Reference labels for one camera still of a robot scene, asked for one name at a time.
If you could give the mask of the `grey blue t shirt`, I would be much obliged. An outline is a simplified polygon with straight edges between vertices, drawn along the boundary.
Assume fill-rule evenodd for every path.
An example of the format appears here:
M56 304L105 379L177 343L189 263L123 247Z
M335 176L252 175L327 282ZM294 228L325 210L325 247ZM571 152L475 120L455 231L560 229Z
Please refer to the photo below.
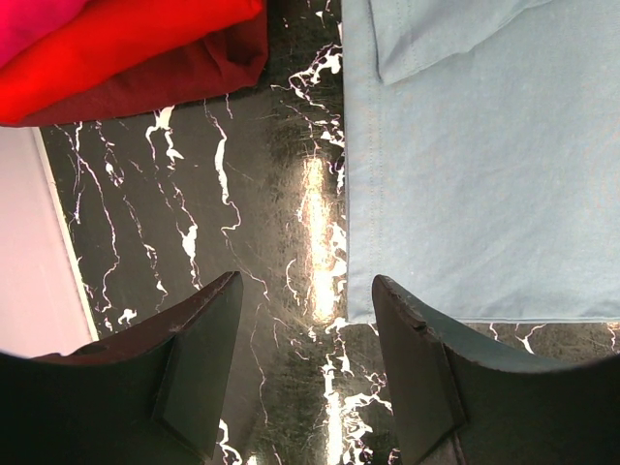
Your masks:
M342 5L347 313L619 318L619 5Z

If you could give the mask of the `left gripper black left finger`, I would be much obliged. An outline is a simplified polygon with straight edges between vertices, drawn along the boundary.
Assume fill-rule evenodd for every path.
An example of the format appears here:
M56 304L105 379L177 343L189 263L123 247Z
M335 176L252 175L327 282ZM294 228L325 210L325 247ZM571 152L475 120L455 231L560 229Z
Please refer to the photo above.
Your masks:
M214 454L243 283L63 356L1 357L5 464L203 464Z

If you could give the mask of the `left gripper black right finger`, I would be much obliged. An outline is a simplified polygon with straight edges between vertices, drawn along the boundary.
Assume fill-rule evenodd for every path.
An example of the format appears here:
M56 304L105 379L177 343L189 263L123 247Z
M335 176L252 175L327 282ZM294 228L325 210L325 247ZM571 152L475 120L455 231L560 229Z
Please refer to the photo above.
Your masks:
M379 275L372 300L406 464L615 464L619 359L495 341Z

